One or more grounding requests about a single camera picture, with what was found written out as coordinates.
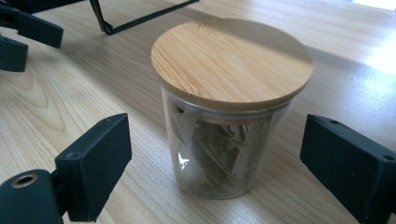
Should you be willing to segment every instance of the table surface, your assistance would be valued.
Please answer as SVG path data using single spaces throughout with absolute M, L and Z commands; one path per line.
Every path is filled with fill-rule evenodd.
M 178 2 L 101 5 L 117 25 Z M 306 115 L 337 119 L 396 150 L 394 11 L 338 0 L 201 0 L 113 36 L 100 32 L 89 1 L 36 15 L 64 28 L 61 49 L 0 28 L 29 45 L 25 72 L 0 71 L 0 182 L 31 169 L 54 170 L 54 158 L 93 124 L 126 112 L 134 156 L 98 223 L 357 223 L 299 159 Z M 177 187 L 150 62 L 165 31 L 213 17 L 283 30 L 308 47 L 314 62 L 252 190 L 230 200 Z

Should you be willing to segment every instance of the black metal stand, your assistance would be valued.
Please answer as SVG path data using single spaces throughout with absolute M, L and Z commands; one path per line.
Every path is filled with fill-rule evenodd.
M 111 24 L 107 23 L 105 21 L 105 19 L 103 18 L 103 14 L 102 14 L 102 10 L 100 8 L 99 1 L 98 0 L 90 0 L 92 8 L 93 8 L 93 11 L 95 12 L 96 18 L 99 21 L 100 28 L 107 35 L 114 35 L 114 34 L 116 34 L 118 32 L 121 32 L 123 30 L 129 29 L 131 27 L 134 27 L 134 26 L 136 26 L 138 24 L 141 24 L 141 23 L 143 23 L 145 21 L 150 21 L 152 19 L 160 17 L 160 16 L 162 16 L 164 14 L 167 14 L 169 12 L 175 11 L 175 10 L 177 10 L 179 8 L 186 7 L 186 6 L 190 5 L 190 4 L 196 3 L 198 1 L 199 0 L 190 0 L 190 1 L 187 1 L 185 3 L 181 3 L 179 5 L 176 5 L 176 6 L 173 6 L 173 7 L 169 7 L 169 8 L 166 8 L 166 9 L 151 13 L 151 14 L 149 14 L 147 16 L 138 18 L 138 19 L 133 20 L 133 21 L 129 21 L 129 22 L 127 22 L 127 23 L 125 23 L 125 24 L 123 24 L 121 26 L 113 28 L 113 26 Z

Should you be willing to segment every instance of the clamp jaw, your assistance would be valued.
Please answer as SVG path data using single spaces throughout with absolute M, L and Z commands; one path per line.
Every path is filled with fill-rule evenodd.
M 15 29 L 18 35 L 60 48 L 64 29 L 0 2 L 0 26 Z M 0 69 L 23 72 L 28 46 L 0 36 Z
M 308 115 L 300 158 L 359 223 L 396 212 L 396 153 L 346 125 Z
M 95 221 L 132 158 L 127 114 L 103 119 L 55 158 L 0 186 L 0 223 Z

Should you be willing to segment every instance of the lid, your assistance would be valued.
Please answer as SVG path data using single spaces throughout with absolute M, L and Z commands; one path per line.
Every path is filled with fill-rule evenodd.
M 234 19 L 188 22 L 167 31 L 155 42 L 151 61 L 177 98 L 230 112 L 286 103 L 313 70 L 308 51 L 292 36 Z

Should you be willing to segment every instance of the jar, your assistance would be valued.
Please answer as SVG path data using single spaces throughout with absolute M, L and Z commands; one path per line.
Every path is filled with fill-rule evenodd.
M 304 45 L 257 22 L 212 19 L 161 35 L 151 61 L 179 186 L 215 199 L 247 192 L 311 77 Z

